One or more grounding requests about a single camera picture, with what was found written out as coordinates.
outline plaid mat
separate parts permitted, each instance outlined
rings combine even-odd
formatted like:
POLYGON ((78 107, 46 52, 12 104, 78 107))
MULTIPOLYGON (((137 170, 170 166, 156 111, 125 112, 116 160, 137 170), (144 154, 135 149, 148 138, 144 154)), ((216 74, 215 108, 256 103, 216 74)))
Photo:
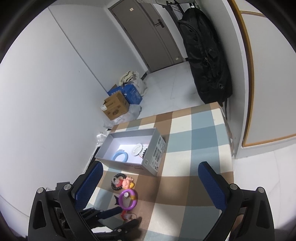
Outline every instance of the plaid mat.
MULTIPOLYGON (((129 240, 203 240, 217 221, 217 210, 197 173, 207 161, 216 173, 233 183, 231 136, 218 103, 150 116, 114 126, 111 132, 157 128, 167 143, 156 177, 135 175, 137 206, 131 213, 141 217, 129 240)), ((122 191, 111 188, 114 175, 122 172, 104 166, 103 177, 88 207, 107 210, 115 206, 122 191)), ((122 224, 120 215, 104 220, 113 229, 122 224)))

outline brown cardboard box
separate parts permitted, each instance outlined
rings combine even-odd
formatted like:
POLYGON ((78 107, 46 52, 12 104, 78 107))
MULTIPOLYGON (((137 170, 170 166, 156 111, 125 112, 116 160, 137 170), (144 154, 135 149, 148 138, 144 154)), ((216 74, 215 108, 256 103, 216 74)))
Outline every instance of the brown cardboard box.
POLYGON ((116 87, 117 87, 117 84, 113 85, 113 87, 110 90, 113 90, 116 87))
POLYGON ((104 105, 101 106, 101 110, 110 120, 114 120, 127 113, 128 109, 129 103, 126 101, 121 91, 116 92, 105 99, 104 105))

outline gray door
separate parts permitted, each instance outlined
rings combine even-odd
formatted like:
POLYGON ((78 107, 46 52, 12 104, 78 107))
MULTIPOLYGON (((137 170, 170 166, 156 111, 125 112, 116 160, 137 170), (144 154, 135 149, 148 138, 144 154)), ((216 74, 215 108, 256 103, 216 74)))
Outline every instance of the gray door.
POLYGON ((151 72, 183 61, 170 32, 151 4, 123 0, 110 8, 151 72))

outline rattle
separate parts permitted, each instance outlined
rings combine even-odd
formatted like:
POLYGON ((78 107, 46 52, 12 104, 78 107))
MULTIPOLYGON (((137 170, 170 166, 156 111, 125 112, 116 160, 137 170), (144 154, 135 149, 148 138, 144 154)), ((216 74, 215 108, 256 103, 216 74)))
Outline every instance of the rattle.
POLYGON ((120 195, 119 195, 119 198, 118 198, 118 203, 119 203, 119 206, 123 209, 123 210, 132 210, 136 205, 137 205, 137 196, 136 196, 136 193, 133 189, 126 189, 124 190, 120 195), (132 200, 132 204, 130 207, 125 207, 123 205, 123 201, 122 201, 122 198, 124 198, 124 194, 129 192, 130 193, 130 198, 132 200))

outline open box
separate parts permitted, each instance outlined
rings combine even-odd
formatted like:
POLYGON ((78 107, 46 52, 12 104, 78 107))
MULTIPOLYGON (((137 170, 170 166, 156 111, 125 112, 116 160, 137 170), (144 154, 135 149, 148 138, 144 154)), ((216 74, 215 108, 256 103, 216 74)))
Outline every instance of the open box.
POLYGON ((166 143, 156 128, 110 133, 98 150, 96 159, 117 170, 156 176, 165 146, 166 143), (132 154, 132 149, 139 143, 146 145, 144 158, 132 154), (123 162, 123 154, 112 160, 118 150, 124 150, 128 154, 127 162, 123 162))

